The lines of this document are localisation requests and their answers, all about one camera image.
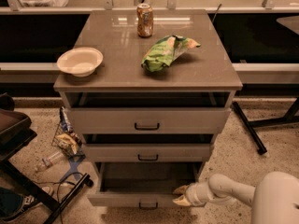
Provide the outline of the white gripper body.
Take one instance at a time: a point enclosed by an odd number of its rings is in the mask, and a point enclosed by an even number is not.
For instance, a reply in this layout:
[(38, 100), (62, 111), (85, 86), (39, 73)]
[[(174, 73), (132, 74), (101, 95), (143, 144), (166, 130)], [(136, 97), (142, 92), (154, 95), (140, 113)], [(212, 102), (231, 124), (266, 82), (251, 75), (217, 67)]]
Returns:
[(185, 191), (185, 196), (192, 206), (205, 205), (215, 198), (207, 182), (190, 184)]

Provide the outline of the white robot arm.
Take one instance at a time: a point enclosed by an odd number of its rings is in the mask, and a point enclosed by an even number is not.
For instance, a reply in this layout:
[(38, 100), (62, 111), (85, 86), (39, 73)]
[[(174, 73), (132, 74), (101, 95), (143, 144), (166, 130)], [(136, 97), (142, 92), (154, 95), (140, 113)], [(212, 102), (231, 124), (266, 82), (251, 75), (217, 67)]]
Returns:
[(265, 175), (255, 186), (214, 174), (206, 182), (174, 190), (179, 206), (228, 204), (238, 200), (251, 208), (250, 224), (299, 224), (299, 179), (282, 172)]

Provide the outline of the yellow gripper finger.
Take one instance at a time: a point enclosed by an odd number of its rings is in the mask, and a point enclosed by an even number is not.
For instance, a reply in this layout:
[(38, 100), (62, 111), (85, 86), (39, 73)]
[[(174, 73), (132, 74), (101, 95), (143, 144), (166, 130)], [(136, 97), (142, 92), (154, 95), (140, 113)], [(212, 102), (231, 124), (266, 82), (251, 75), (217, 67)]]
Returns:
[(185, 195), (180, 195), (173, 200), (173, 203), (179, 206), (190, 206), (191, 203), (187, 200)]
[(185, 191), (186, 191), (186, 189), (187, 189), (188, 187), (189, 187), (188, 185), (180, 186), (180, 187), (176, 188), (176, 189), (173, 191), (173, 193), (174, 193), (174, 194), (177, 194), (177, 195), (179, 195), (179, 194), (184, 194)]

